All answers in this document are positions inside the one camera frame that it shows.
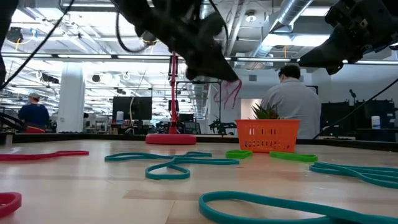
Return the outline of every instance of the plastic basket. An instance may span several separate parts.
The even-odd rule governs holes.
[[[236,120],[241,150],[294,152],[299,119]]]

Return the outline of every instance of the person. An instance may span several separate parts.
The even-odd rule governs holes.
[[[19,119],[23,120],[28,128],[27,133],[44,133],[45,126],[49,121],[49,112],[44,105],[38,104],[40,96],[36,93],[29,95],[28,105],[24,105],[18,113]]]
[[[300,67],[282,67],[280,84],[268,90],[261,106],[277,110],[281,118],[299,119],[297,138],[312,139],[320,131],[321,103],[318,95],[300,82],[300,76]]]

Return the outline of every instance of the table surface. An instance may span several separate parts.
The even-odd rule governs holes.
[[[240,165],[185,164],[186,180],[145,179],[144,170],[161,160],[104,162],[119,152],[183,154],[212,152],[224,157],[238,144],[156,146],[140,141],[62,141],[14,144],[1,154],[38,154],[86,150],[89,156],[41,161],[1,162],[0,192],[22,194],[22,207],[0,224],[184,224],[213,223],[198,211],[198,197],[217,190],[237,190],[346,208],[362,213],[397,216],[398,191],[364,183],[353,177],[319,174],[309,164],[254,154]],[[318,154],[337,164],[398,167],[393,152],[331,146],[296,147],[298,153]],[[172,172],[160,170],[159,173]],[[265,207],[239,201],[209,203],[222,212],[247,217],[309,218],[316,214]]]

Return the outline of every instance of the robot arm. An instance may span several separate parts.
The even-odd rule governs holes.
[[[221,45],[213,38],[221,32],[223,18],[214,12],[202,20],[193,16],[187,19],[190,9],[201,0],[155,0],[155,7],[149,7],[146,0],[111,1],[135,25],[138,36],[148,31],[185,59],[189,80],[199,75],[227,81],[238,79],[221,53]]]
[[[299,65],[326,68],[329,75],[356,63],[364,54],[398,42],[398,9],[394,0],[340,0],[325,16],[335,29],[330,38],[304,55]]]

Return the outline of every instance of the white column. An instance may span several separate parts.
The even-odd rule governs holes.
[[[82,63],[63,64],[57,132],[82,132],[85,106],[85,75]]]

